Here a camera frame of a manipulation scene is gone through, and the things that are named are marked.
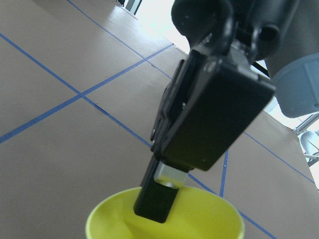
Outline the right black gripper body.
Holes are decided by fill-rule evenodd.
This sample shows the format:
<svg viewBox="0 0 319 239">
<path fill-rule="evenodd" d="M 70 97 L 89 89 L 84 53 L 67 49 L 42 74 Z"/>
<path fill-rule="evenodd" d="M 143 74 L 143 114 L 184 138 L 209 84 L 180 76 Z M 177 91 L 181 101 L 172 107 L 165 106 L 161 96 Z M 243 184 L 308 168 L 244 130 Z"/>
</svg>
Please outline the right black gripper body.
<svg viewBox="0 0 319 239">
<path fill-rule="evenodd" d="M 190 52 L 165 89 L 151 135 L 152 166 L 208 170 L 272 98 L 253 72 L 265 19 L 253 0 L 176 0 L 171 18 Z"/>
</svg>

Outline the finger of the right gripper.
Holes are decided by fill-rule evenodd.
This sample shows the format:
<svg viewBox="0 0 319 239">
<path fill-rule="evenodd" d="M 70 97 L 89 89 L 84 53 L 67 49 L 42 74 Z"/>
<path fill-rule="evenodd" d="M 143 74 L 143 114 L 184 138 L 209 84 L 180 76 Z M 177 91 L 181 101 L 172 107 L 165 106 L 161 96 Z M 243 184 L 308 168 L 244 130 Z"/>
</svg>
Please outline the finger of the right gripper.
<svg viewBox="0 0 319 239">
<path fill-rule="evenodd" d="M 141 191 L 134 204 L 134 213 L 140 217 L 164 223 L 178 193 L 177 189 L 164 186 L 154 180 L 159 165 L 156 158 L 151 158 L 141 182 Z"/>
</svg>

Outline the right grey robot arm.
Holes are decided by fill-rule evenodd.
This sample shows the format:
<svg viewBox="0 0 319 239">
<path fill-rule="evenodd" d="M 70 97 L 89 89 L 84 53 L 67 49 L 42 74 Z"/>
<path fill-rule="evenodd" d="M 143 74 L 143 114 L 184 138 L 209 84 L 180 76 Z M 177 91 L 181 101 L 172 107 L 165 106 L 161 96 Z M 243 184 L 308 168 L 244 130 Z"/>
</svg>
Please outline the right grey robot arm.
<svg viewBox="0 0 319 239">
<path fill-rule="evenodd" d="M 190 52 L 165 89 L 134 205 L 164 223 L 190 170 L 210 169 L 276 98 L 289 118 L 319 110 L 316 0 L 176 0 Z"/>
</svg>

